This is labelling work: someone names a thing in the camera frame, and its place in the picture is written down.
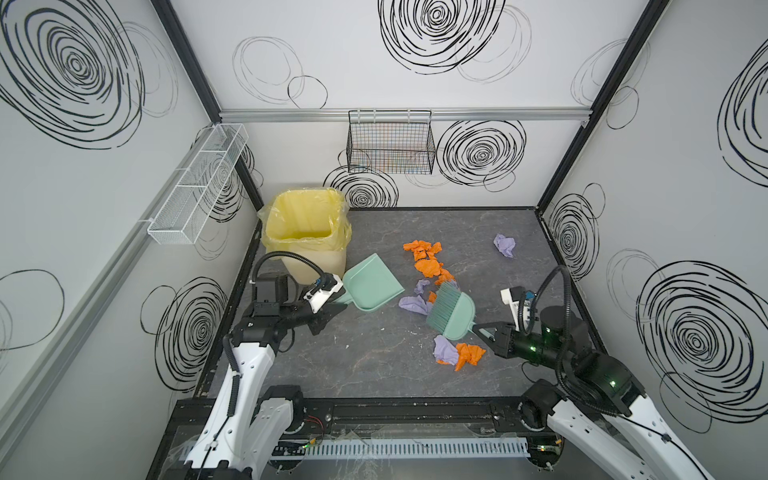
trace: dustpan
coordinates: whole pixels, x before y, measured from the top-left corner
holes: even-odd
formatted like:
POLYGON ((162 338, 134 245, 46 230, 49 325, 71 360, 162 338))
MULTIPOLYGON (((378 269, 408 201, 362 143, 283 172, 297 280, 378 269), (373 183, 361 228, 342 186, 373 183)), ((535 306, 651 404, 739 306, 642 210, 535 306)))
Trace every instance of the dustpan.
POLYGON ((405 290, 376 253, 347 270, 342 281, 346 292, 333 302, 354 303, 363 312, 380 308, 405 290))

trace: white mesh basket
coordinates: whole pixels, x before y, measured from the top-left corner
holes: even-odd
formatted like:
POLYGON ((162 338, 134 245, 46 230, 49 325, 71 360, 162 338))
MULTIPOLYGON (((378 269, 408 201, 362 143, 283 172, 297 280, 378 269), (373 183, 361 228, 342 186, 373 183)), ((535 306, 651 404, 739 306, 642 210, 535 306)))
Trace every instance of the white mesh basket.
POLYGON ((227 184, 248 133, 243 124, 218 124, 170 192, 147 232, 161 245, 191 245, 227 184))

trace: brush head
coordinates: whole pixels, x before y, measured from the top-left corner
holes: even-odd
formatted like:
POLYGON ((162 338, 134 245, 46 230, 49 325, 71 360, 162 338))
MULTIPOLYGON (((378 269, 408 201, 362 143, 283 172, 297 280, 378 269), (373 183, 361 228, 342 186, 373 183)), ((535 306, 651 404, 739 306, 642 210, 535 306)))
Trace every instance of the brush head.
POLYGON ((459 340, 472 328, 475 303, 466 293, 450 283, 443 283, 437 292, 427 324, 449 340, 459 340))

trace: clear plastic film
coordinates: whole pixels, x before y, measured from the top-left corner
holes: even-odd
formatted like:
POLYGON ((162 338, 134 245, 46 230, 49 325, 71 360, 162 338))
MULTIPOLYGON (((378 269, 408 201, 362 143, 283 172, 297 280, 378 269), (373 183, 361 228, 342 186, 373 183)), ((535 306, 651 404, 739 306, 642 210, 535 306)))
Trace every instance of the clear plastic film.
POLYGON ((334 188, 286 190, 259 210, 267 252, 340 251, 352 239, 349 205, 334 188))

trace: purple crumpled paper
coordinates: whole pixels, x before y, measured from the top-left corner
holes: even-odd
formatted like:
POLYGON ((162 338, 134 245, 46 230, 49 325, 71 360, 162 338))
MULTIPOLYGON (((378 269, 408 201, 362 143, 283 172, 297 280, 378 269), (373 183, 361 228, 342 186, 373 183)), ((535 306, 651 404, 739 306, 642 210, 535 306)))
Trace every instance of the purple crumpled paper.
POLYGON ((507 258, 512 258, 512 249, 515 248, 515 239, 512 237, 505 237, 502 234, 496 235, 493 239, 493 244, 496 245, 498 251, 507 258))
POLYGON ((397 303, 398 306, 409 312, 421 313, 422 315, 429 315, 432 311, 432 304, 427 303, 421 296, 404 296, 397 303))
POLYGON ((430 282, 426 278, 422 278, 416 283, 416 288, 413 289, 413 293, 415 293, 416 295, 421 295, 422 293, 424 293, 424 287, 429 285, 430 283, 432 282, 430 282))
POLYGON ((442 335, 435 337, 435 359, 451 365, 458 362, 458 350, 442 335))

